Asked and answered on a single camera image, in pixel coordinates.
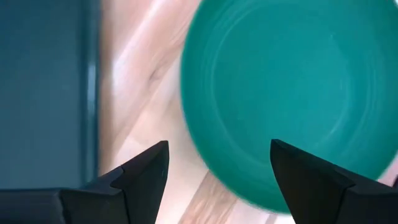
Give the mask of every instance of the light wooden floor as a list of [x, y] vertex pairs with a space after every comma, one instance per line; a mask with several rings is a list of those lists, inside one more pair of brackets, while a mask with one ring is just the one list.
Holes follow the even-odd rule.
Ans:
[[[101, 172], [166, 139], [169, 178], [157, 223], [294, 223], [237, 199], [208, 172], [191, 142], [179, 65], [199, 2], [103, 0]], [[390, 184], [396, 174], [387, 172], [382, 181]]]

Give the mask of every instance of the teal bowl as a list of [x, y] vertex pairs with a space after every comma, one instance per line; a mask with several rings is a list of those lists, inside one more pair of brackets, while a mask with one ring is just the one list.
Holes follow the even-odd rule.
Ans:
[[185, 43], [181, 92], [198, 152], [250, 203], [289, 212], [271, 139], [377, 179], [398, 149], [398, 8], [204, 0]]

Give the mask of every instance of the wood grain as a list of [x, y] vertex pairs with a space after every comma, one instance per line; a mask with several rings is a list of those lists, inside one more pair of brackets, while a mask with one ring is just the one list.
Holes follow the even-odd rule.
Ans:
[[224, 224], [236, 201], [236, 196], [208, 172], [179, 224]]

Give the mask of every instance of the black plastic piece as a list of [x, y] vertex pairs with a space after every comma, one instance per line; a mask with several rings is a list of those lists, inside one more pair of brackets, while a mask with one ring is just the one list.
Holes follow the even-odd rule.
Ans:
[[168, 167], [161, 141], [81, 190], [3, 190], [0, 223], [155, 223]]
[[271, 164], [296, 224], [398, 223], [398, 191], [281, 140]]

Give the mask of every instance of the wooden surface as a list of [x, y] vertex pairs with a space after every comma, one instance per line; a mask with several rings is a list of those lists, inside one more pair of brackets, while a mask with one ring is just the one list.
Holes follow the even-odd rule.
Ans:
[[[199, 3], [103, 0], [101, 173], [166, 139], [169, 178], [157, 223], [294, 223], [228, 192], [208, 174], [191, 142], [180, 104], [179, 65]], [[392, 183], [394, 164], [382, 182]]]
[[226, 223], [237, 199], [208, 172], [179, 223]]

